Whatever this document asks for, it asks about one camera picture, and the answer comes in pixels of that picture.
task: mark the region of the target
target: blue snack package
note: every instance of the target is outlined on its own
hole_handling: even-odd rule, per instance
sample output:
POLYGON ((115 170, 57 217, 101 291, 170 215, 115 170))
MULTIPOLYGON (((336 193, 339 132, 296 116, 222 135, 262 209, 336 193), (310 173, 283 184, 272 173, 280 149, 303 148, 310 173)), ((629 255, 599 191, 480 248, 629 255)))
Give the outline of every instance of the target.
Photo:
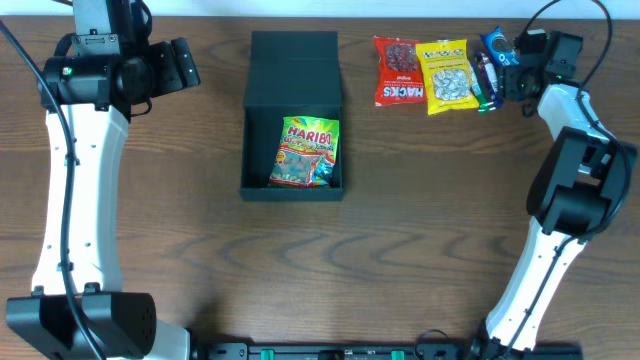
POLYGON ((482 39, 484 46, 489 51, 491 58, 498 66, 502 67, 520 64, 516 51, 513 49, 513 46, 509 44, 509 40, 504 36, 499 25, 496 26, 496 29, 493 32, 487 35, 481 34, 480 38, 482 39))

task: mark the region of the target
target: yellow snack bag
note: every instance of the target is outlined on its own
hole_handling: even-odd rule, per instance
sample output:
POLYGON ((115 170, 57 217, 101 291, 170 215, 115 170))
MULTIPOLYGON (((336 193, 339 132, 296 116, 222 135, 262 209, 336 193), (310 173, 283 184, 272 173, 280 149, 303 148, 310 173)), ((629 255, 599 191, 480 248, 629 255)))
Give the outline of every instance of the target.
POLYGON ((429 115, 479 106, 471 93, 466 39, 417 44, 416 52, 422 66, 429 115))

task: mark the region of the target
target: red snack bag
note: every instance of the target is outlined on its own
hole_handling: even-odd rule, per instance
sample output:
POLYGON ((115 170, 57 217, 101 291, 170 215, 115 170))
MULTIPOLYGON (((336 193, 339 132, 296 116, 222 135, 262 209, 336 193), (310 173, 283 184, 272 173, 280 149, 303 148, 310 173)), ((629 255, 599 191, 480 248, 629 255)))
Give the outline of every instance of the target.
POLYGON ((424 80, 416 55, 416 40, 381 38, 373 43, 380 55, 376 106, 425 101, 424 80))

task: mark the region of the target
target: wood grain surface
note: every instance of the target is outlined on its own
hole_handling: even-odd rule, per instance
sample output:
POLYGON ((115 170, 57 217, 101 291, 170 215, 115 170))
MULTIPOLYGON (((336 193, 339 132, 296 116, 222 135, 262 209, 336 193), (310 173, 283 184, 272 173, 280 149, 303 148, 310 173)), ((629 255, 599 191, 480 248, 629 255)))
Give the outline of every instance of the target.
MULTIPOLYGON (((3 18, 44 65, 71 18, 3 18)), ((427 117, 424 104, 375 108, 372 36, 468 38, 524 20, 155 18, 151 40, 189 39, 202 85, 134 119, 120 172, 125 291, 210 341, 411 342, 431 328, 471 336, 495 306, 526 240, 529 186, 552 144, 516 104, 427 117), (253 30, 339 32, 346 196, 340 203, 245 203, 238 195, 242 97, 253 30)), ((585 37, 602 21, 540 21, 585 37)), ((615 23, 592 105, 640 143, 640 22, 615 23)), ((300 86, 313 86, 300 79, 300 86)), ((0 298, 29 294, 44 235, 49 149, 34 76, 0 40, 0 298)), ((640 353, 640 184, 565 276, 540 340, 580 341, 588 359, 640 353)), ((4 313, 5 302, 0 301, 4 313)), ((39 358, 0 322, 0 358, 39 358)))

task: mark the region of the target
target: black box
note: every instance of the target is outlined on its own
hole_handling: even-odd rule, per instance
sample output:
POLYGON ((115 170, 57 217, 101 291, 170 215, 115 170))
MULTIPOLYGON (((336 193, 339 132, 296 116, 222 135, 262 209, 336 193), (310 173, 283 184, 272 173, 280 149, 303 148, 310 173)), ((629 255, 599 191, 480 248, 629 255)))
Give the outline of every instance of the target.
POLYGON ((244 200, 342 200, 342 88, 337 33, 253 32, 244 108, 240 188, 244 200), (267 187, 285 116, 340 121, 330 188, 267 187))

